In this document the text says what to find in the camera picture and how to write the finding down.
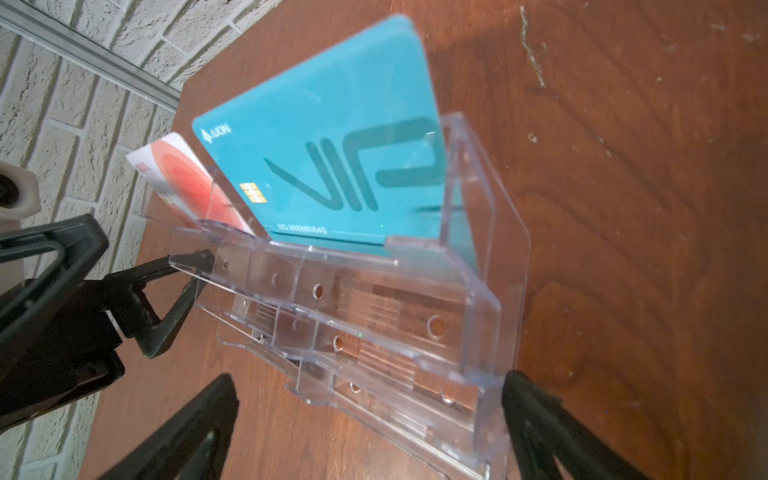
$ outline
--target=wood grain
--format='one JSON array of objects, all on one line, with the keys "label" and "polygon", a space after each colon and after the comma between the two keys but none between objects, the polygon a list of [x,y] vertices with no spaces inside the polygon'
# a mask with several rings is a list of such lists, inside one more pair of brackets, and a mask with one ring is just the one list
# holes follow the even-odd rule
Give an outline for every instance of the wood grain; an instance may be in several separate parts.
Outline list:
[{"label": "wood grain", "polygon": [[[654,478],[767,476],[765,5],[284,0],[187,82],[174,130],[210,161],[193,118],[394,12],[531,231],[521,369]],[[147,229],[140,261],[160,237]],[[226,478],[435,476],[299,403],[215,328],[192,316],[152,362],[121,347],[127,375],[101,396],[82,478],[224,371],[242,402]]]}]

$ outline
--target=transparent acrylic stand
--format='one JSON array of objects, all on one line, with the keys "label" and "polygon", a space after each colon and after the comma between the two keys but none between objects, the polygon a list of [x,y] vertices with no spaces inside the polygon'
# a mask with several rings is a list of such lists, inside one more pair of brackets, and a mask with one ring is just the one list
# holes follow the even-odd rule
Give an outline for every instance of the transparent acrylic stand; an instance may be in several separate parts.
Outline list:
[{"label": "transparent acrylic stand", "polygon": [[[449,478],[504,478],[501,407],[515,367],[530,240],[472,129],[442,117],[445,196],[439,238],[389,237],[387,257],[281,243],[220,174],[208,213],[176,225],[170,262],[224,291],[196,304],[219,340],[290,377],[311,405],[339,408]],[[208,249],[210,271],[174,254]]]}]

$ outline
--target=round hole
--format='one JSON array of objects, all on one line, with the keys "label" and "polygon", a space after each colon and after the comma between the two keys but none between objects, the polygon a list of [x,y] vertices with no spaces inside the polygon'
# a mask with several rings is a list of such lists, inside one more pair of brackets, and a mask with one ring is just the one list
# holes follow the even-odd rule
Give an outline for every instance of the round hole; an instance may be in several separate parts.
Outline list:
[{"label": "round hole", "polygon": [[440,387],[440,398],[442,399],[442,402],[445,403],[446,405],[452,405],[453,402],[455,402],[455,400],[447,396],[442,389],[443,387]]},{"label": "round hole", "polygon": [[440,315],[433,315],[427,320],[427,332],[435,340],[445,335],[445,321]]}]

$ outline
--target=teal card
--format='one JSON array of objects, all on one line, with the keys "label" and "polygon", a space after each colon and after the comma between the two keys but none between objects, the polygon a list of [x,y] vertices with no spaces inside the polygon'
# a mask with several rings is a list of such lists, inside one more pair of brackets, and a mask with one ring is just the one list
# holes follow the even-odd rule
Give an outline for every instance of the teal card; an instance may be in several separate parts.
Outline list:
[{"label": "teal card", "polygon": [[195,119],[272,238],[378,253],[436,238],[445,145],[424,49],[396,16]]}]

